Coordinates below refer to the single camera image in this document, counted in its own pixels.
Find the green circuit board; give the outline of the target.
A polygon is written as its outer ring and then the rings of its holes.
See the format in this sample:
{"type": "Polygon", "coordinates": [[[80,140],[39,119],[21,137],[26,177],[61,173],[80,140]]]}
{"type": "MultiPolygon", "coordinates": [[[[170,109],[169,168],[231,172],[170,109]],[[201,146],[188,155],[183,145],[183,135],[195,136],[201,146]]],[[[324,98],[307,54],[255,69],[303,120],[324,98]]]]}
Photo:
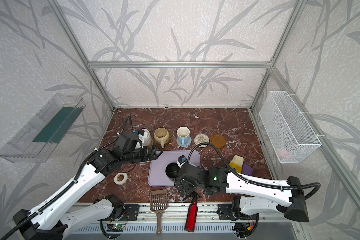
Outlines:
{"type": "Polygon", "coordinates": [[[126,223],[117,224],[117,223],[108,223],[107,231],[108,232],[123,232],[126,227],[126,223]]]}

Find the white tape roll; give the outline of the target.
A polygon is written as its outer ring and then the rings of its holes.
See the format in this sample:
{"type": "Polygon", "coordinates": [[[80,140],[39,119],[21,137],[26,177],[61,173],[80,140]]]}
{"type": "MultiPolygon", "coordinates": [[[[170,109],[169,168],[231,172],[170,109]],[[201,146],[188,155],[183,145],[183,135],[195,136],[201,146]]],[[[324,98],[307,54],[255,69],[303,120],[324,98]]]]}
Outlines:
{"type": "Polygon", "coordinates": [[[128,180],[128,174],[127,173],[117,173],[114,177],[114,183],[116,185],[123,185],[128,180]]]}

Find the red spray bottle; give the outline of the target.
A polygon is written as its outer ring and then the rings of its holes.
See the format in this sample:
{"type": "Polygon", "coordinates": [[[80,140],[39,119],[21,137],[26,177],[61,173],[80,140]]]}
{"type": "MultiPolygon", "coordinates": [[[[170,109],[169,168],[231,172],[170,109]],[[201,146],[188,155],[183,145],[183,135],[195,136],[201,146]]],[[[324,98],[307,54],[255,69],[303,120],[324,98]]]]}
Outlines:
{"type": "Polygon", "coordinates": [[[185,231],[189,233],[194,233],[196,228],[196,220],[197,220],[197,213],[198,213],[198,198],[199,194],[195,191],[191,192],[190,194],[186,195],[182,202],[187,200],[188,198],[192,198],[191,204],[188,208],[188,214],[186,218],[186,224],[185,224],[185,231]]]}

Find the black mug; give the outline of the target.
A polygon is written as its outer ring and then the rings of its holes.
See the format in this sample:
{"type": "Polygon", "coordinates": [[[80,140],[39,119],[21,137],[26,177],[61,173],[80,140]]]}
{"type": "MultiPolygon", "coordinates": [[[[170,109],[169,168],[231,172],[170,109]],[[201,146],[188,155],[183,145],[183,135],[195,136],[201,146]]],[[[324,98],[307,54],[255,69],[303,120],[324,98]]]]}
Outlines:
{"type": "Polygon", "coordinates": [[[169,180],[174,181],[179,176],[180,167],[177,163],[170,163],[165,169],[165,173],[169,180]]]}

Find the beige ceramic mug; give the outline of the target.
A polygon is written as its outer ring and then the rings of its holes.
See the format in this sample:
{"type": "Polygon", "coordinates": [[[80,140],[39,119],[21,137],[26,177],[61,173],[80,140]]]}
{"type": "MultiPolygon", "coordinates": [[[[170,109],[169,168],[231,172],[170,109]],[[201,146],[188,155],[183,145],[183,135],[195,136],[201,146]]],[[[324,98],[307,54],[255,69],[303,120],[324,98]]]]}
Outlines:
{"type": "Polygon", "coordinates": [[[171,140],[170,133],[165,128],[158,128],[154,132],[154,140],[155,142],[161,143],[164,145],[166,142],[171,140]]]}

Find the brown wooden coaster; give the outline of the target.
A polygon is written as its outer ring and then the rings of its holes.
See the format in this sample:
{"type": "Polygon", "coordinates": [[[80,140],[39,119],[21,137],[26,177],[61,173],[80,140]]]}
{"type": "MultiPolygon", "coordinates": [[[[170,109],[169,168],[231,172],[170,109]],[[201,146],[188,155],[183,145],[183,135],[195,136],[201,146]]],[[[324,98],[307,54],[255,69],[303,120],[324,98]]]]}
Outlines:
{"type": "Polygon", "coordinates": [[[156,145],[158,148],[164,149],[167,145],[170,144],[170,142],[171,142],[171,141],[168,141],[168,142],[166,142],[164,145],[162,145],[161,143],[155,142],[155,145],[156,145]]]}

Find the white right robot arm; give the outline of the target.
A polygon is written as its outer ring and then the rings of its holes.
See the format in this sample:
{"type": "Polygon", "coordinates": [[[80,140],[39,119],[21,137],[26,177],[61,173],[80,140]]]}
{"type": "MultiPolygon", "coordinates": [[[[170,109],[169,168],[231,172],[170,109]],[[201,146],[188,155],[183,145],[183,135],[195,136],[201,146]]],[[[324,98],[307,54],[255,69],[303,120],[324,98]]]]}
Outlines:
{"type": "Polygon", "coordinates": [[[180,169],[174,185],[185,199],[195,194],[196,189],[202,190],[204,195],[234,194],[232,209],[226,214],[233,221],[242,216],[280,213],[291,221],[309,222],[306,201],[320,189],[320,183],[303,185],[293,176],[286,180],[267,180],[243,175],[226,162],[218,149],[215,151],[225,167],[204,170],[190,163],[194,151],[177,160],[180,169]]]}

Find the dark wooden coaster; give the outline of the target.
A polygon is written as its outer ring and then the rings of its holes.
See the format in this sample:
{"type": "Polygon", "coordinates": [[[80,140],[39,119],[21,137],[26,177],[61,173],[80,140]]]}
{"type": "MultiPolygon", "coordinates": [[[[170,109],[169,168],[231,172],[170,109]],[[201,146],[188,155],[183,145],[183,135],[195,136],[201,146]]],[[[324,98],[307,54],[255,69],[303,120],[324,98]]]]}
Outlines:
{"type": "Polygon", "coordinates": [[[221,135],[213,135],[210,138],[210,143],[214,145],[216,148],[221,149],[226,145],[226,140],[221,135]]]}

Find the white speckled mug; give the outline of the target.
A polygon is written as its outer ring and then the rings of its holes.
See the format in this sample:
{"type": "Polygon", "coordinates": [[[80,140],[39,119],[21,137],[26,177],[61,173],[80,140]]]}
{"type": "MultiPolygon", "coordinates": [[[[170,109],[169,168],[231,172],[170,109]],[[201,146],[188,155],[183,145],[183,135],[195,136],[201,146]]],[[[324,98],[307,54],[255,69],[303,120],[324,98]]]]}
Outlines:
{"type": "Polygon", "coordinates": [[[151,134],[150,134],[149,130],[147,130],[147,129],[143,129],[143,130],[146,132],[145,146],[151,146],[153,143],[151,134]]]}

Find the white and blue mug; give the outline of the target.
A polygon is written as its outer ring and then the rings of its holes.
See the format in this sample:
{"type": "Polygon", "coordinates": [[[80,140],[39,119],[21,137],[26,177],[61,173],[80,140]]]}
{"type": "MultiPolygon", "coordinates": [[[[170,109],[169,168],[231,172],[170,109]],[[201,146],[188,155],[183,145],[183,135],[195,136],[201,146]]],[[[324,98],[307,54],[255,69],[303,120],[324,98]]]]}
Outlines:
{"type": "Polygon", "coordinates": [[[186,143],[190,136],[190,129],[187,127],[180,127],[177,129],[177,139],[180,139],[182,141],[182,144],[186,143]]]}

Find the yellow black work glove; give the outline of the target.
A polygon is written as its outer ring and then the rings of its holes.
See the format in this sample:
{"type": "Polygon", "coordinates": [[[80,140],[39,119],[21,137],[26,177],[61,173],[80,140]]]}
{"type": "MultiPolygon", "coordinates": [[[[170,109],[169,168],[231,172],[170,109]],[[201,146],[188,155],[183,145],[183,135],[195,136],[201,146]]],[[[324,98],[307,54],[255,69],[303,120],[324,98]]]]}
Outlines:
{"type": "Polygon", "coordinates": [[[244,158],[238,155],[234,155],[233,159],[230,161],[229,166],[236,170],[238,173],[242,173],[244,164],[244,158]]]}

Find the pink item in basket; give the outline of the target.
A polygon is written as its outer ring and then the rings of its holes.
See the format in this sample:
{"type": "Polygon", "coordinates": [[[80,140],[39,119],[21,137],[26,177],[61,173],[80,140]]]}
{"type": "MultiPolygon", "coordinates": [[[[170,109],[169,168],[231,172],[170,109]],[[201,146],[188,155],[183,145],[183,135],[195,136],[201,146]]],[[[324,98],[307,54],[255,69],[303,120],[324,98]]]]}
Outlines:
{"type": "Polygon", "coordinates": [[[280,159],[289,159],[291,157],[291,152],[284,147],[277,148],[276,152],[280,159]]]}

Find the blue grey woven coaster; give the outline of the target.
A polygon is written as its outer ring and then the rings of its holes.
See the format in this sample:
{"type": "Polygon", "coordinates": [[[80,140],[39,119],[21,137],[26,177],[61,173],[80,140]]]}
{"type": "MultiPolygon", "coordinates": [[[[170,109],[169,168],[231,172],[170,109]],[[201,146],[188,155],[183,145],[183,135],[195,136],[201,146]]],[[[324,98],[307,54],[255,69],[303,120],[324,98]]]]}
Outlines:
{"type": "Polygon", "coordinates": [[[177,144],[179,147],[187,148],[192,143],[192,138],[190,138],[186,143],[182,144],[182,141],[180,139],[177,139],[177,144]]]}

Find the lilac plastic tray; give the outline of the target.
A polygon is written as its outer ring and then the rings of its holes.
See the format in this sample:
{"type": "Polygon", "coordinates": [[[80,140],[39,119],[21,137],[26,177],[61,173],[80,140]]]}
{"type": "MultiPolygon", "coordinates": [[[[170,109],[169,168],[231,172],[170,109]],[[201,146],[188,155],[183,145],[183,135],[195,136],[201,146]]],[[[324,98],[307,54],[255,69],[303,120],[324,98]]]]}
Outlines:
{"type": "Polygon", "coordinates": [[[148,184],[151,187],[173,187],[174,182],[168,178],[165,170],[170,163],[177,163],[180,156],[188,157],[191,151],[163,151],[157,160],[151,161],[148,184]]]}

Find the clear plastic wall shelf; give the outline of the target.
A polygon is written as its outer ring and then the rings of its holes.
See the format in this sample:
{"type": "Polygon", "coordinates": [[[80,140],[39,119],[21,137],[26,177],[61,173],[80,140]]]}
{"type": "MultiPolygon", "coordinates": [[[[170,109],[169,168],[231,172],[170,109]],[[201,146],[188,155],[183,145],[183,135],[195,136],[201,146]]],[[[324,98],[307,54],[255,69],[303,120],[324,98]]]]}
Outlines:
{"type": "Polygon", "coordinates": [[[85,107],[82,97],[55,94],[0,149],[0,157],[11,163],[46,162],[85,107]]]}

